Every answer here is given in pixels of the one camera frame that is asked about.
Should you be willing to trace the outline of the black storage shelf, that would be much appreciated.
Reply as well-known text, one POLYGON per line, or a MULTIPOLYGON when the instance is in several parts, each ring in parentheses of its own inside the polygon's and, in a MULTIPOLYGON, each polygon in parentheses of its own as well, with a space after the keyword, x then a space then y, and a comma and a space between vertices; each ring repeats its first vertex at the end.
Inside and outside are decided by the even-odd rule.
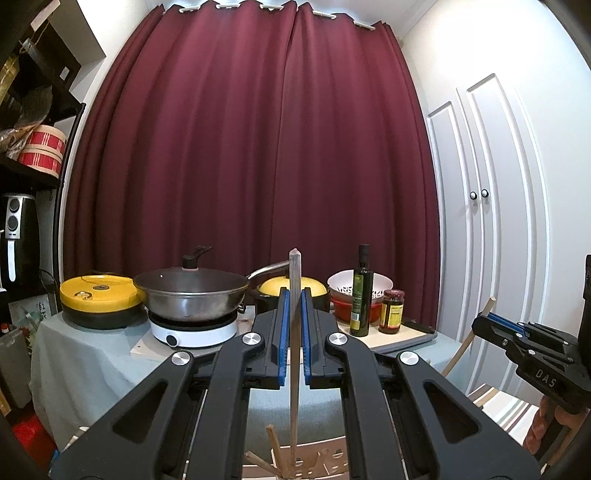
POLYGON ((18 157, 36 127, 71 120, 77 128, 85 110, 70 91, 81 65, 59 34, 56 20, 43 16, 48 5, 1 4, 1 218, 7 194, 32 195, 40 235, 39 278, 14 290, 1 283, 1 323, 29 334, 61 307, 57 223, 73 139, 66 138, 59 178, 20 164, 18 157))

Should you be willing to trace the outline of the white wardrobe doors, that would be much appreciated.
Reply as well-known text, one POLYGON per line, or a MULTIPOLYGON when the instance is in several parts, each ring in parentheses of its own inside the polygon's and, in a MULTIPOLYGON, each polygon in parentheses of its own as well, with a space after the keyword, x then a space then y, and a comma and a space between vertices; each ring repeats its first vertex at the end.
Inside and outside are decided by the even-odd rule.
POLYGON ((548 213, 525 115, 490 74, 450 91, 425 121, 440 210, 439 330, 463 341, 490 298, 497 315, 540 322, 548 213))

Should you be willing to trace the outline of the steel wok with lid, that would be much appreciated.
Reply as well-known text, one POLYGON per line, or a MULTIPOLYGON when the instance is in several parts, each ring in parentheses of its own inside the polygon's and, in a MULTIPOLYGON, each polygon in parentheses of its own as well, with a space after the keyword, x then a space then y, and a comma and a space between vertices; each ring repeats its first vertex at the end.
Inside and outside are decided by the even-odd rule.
POLYGON ((175 322, 224 317, 242 306, 250 280, 290 265, 284 260, 243 276, 200 266, 200 258, 209 250, 209 246, 197 246, 192 253, 182 257, 179 267, 153 270, 134 277, 133 284, 149 313, 175 322))

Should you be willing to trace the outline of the white perforated utensil holder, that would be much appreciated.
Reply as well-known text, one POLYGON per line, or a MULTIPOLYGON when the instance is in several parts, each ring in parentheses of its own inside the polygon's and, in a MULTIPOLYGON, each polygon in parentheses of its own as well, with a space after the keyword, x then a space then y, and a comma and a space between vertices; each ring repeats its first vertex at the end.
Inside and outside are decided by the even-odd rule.
MULTIPOLYGON (((349 479, 346 436, 298 444, 295 479, 349 479)), ((280 446, 283 462, 290 460, 290 446, 280 446)), ((256 464, 242 465, 242 479, 279 479, 256 464)))

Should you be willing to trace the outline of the black handled knife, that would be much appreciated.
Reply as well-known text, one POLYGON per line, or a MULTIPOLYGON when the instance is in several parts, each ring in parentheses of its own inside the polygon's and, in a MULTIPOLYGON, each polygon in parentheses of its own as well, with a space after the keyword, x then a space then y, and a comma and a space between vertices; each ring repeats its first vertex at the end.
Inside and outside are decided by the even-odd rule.
POLYGON ((429 325, 423 325, 423 324, 417 323, 416 321, 413 321, 413 320, 410 320, 407 318, 404 318, 402 320, 402 324, 408 328, 411 328, 411 329, 414 329, 414 330, 417 330, 417 331, 420 331, 420 332, 423 332, 426 334, 435 334, 436 333, 436 330, 433 327, 431 327, 429 325))

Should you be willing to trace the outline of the striped tablecloth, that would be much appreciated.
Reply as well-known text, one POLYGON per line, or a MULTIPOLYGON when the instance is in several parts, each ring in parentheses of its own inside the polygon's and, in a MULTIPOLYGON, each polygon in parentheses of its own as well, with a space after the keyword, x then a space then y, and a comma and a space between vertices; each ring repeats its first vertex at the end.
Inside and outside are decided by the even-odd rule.
POLYGON ((535 404, 488 384, 476 388, 468 398, 520 445, 539 410, 535 404))

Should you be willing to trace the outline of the red striped round box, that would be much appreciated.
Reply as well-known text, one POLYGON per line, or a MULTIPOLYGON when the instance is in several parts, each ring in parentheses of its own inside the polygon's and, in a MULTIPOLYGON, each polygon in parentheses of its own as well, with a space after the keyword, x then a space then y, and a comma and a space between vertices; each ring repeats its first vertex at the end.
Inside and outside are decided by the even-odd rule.
POLYGON ((65 134, 49 125, 39 125, 28 137, 18 162, 41 173, 59 178, 66 147, 65 134))

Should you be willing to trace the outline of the dark red curtain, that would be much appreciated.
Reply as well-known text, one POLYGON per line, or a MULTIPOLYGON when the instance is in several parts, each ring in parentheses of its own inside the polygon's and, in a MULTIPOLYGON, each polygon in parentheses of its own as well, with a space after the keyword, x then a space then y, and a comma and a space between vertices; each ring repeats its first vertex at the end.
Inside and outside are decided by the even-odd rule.
POLYGON ((325 280, 370 266, 437 323, 440 232, 418 95, 392 30, 308 5, 153 9, 90 107, 71 160, 62 268, 132 277, 206 246, 247 274, 300 250, 325 280))

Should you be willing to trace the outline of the dark olive oil bottle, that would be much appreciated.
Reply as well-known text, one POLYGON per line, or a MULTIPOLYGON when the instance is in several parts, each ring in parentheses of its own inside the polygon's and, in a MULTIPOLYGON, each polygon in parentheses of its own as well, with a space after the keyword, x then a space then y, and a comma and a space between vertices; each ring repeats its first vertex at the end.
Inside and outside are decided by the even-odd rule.
POLYGON ((369 268, 370 245, 362 244, 358 251, 358 265, 353 270, 353 305, 362 310, 349 322, 349 333, 356 337, 369 333, 370 305, 373 299, 374 272, 369 268))

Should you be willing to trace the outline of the black air fryer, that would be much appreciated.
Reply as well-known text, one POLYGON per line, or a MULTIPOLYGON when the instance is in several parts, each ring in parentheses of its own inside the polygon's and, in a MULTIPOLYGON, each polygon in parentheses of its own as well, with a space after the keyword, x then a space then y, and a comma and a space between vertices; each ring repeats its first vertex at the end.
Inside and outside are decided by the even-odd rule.
POLYGON ((1 218, 1 283, 6 290, 24 288, 38 280, 40 235, 36 199, 29 194, 7 194, 1 218))

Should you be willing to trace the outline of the white induction cooker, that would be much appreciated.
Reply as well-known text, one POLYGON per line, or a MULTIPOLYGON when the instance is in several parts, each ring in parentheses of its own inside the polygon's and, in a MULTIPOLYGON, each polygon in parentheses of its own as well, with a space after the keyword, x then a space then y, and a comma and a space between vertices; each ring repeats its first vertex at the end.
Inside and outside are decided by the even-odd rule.
POLYGON ((207 348, 222 344, 238 334, 238 312, 199 321, 173 321, 148 313, 152 335, 171 348, 207 348))

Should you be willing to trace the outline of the sauce jar yellow label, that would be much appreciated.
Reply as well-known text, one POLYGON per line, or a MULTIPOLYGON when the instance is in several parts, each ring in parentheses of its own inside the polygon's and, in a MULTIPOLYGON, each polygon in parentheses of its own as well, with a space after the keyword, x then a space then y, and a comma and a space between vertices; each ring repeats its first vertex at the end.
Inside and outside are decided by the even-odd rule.
POLYGON ((386 290, 382 302, 379 330, 384 334, 397 334, 401 328, 404 312, 405 292, 386 290))

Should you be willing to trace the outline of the red container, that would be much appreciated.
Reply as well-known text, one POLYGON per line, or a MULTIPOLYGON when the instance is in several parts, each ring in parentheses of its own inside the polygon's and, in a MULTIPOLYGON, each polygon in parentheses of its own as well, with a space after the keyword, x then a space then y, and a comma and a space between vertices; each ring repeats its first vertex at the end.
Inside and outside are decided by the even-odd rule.
MULTIPOLYGON (((360 308, 356 308, 351 301, 344 301, 332 297, 332 305, 334 305, 334 315, 342 323, 351 322, 353 315, 362 312, 360 308)), ((380 320, 382 315, 382 304, 381 302, 373 303, 370 305, 369 323, 373 324, 380 320)))

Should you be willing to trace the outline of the wooden chopstick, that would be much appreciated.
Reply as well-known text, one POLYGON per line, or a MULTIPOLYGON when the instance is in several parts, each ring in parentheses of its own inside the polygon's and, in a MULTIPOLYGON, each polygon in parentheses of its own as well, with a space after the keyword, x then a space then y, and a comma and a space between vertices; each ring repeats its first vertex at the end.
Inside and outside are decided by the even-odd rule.
POLYGON ((297 464, 301 358, 301 252, 290 250, 290 466, 297 464))
POLYGON ((280 469, 277 469, 269 462, 266 462, 266 460, 263 460, 263 458, 260 458, 259 456, 254 454, 252 451, 245 452, 243 457, 245 458, 245 460, 249 461, 253 465, 256 465, 260 469, 263 469, 267 473, 270 473, 276 477, 280 477, 280 478, 283 477, 283 474, 281 474, 280 469))
MULTIPOLYGON (((487 317, 492 312, 493 308, 496 305, 496 302, 497 302, 497 299, 495 297, 490 297, 488 299, 487 303, 485 304, 485 306, 483 307, 483 309, 481 310, 481 312, 479 313, 479 315, 487 317)), ((449 363, 443 369, 442 375, 444 377, 448 377, 449 374, 453 371, 453 369, 456 367, 456 365, 462 359, 462 357, 464 356, 464 354, 466 353, 468 348, 472 345, 475 337, 476 337, 476 335, 473 332, 473 330, 470 330, 470 332, 468 333, 466 338, 463 340, 462 344, 460 345, 460 347, 457 350, 457 352, 455 353, 455 355, 452 357, 452 359, 449 361, 449 363)))
POLYGON ((280 472, 280 477, 283 479, 290 478, 290 466, 284 461, 283 455, 281 454, 280 441, 276 436, 273 424, 266 426, 267 438, 270 441, 271 453, 273 453, 274 464, 276 469, 280 472))

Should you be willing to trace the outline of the grey cutting board tray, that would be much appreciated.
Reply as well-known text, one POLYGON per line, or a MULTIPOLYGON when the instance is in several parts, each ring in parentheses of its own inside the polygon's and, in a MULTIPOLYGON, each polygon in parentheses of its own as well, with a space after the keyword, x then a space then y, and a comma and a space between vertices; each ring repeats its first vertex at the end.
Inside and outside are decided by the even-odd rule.
POLYGON ((359 337, 359 340, 374 352, 389 354, 426 344, 435 340, 437 335, 437 331, 435 334, 426 334, 408 328, 403 324, 401 324, 401 328, 397 334, 384 334, 379 330, 378 324, 376 324, 370 325, 367 336, 359 337))

